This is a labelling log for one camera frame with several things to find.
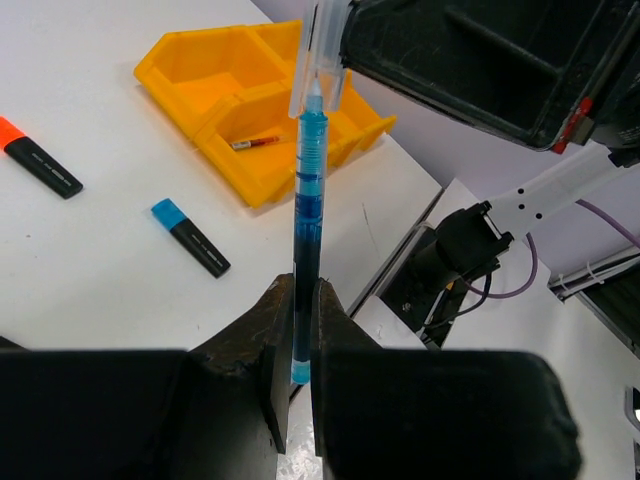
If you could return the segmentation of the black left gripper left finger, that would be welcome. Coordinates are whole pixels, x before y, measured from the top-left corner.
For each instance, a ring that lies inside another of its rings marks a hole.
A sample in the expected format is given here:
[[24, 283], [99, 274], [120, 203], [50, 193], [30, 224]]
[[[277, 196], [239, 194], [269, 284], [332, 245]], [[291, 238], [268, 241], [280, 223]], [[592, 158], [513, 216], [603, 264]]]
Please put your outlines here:
[[5, 479], [272, 479], [286, 449], [293, 278], [192, 350], [1, 343]]

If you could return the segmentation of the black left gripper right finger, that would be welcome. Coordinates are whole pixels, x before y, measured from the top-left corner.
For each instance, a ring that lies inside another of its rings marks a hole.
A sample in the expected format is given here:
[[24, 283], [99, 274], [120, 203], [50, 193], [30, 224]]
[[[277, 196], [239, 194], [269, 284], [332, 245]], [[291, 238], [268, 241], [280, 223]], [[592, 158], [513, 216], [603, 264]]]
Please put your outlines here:
[[560, 381], [520, 351], [392, 349], [316, 284], [311, 395], [327, 479], [575, 479]]

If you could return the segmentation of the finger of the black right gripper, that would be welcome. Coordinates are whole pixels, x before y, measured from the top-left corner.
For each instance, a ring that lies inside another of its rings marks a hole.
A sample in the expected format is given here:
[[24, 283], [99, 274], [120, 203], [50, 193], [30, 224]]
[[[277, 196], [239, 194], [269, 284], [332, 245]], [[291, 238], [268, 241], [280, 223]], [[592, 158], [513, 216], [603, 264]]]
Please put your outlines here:
[[532, 150], [619, 149], [610, 108], [621, 1], [358, 1], [345, 65], [461, 123]]

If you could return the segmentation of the blue cap highlighter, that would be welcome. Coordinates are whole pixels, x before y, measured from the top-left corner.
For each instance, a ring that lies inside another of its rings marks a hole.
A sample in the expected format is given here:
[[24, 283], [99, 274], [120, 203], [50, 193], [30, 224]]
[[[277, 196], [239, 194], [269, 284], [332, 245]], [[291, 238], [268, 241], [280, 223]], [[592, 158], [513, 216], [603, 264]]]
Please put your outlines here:
[[169, 198], [151, 207], [153, 217], [172, 237], [211, 275], [223, 276], [230, 262], [196, 226], [196, 224]]

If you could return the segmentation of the clear pen cap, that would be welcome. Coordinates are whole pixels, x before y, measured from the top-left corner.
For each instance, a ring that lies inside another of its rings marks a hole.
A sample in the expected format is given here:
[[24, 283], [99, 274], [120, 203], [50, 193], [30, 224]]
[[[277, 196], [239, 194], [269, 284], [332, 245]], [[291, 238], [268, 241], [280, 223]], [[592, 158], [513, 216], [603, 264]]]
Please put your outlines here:
[[289, 104], [290, 118], [302, 114], [315, 81], [321, 89], [324, 111], [339, 109], [346, 79], [340, 48], [349, 12], [348, 1], [306, 2]]

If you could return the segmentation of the blue pen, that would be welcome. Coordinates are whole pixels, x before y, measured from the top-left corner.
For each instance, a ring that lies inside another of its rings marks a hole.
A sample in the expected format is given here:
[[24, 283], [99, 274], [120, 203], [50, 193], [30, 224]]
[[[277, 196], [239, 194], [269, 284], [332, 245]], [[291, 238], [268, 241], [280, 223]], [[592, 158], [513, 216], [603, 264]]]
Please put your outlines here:
[[294, 330], [291, 381], [304, 385], [311, 373], [311, 313], [319, 278], [324, 190], [328, 149], [328, 117], [318, 81], [307, 91], [298, 117], [298, 149], [294, 213]]

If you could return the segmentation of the red pen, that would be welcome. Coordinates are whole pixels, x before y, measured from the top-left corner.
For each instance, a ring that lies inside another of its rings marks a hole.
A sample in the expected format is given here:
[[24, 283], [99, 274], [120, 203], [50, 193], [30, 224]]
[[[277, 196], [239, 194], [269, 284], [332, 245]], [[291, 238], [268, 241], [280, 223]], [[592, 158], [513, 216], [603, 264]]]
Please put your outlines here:
[[288, 137], [286, 135], [273, 135], [273, 136], [260, 137], [260, 138], [254, 138], [254, 139], [248, 139], [248, 140], [243, 140], [243, 141], [232, 142], [232, 143], [229, 144], [229, 146], [234, 151], [242, 151], [242, 150], [248, 150], [248, 149], [252, 149], [252, 148], [258, 148], [258, 147], [264, 147], [264, 146], [269, 146], [269, 145], [273, 145], [273, 144], [282, 143], [282, 142], [286, 141], [287, 139], [288, 139]]

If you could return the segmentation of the orange cap highlighter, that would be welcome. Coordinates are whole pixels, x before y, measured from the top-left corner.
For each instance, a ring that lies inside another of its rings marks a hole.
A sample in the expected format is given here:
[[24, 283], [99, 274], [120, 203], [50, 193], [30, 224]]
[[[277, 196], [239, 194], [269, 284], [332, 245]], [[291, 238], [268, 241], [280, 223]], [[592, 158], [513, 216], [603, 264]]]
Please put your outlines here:
[[35, 141], [1, 118], [1, 150], [63, 199], [80, 193], [83, 184]]

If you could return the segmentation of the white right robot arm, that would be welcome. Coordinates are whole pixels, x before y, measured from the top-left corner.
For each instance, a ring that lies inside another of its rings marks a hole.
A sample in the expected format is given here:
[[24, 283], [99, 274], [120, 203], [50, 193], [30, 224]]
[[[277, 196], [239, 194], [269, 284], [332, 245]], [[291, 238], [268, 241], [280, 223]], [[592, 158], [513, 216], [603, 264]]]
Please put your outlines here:
[[639, 162], [635, 1], [359, 1], [351, 70], [451, 119], [562, 154], [526, 184], [450, 214], [409, 262], [438, 287], [495, 270], [539, 223]]

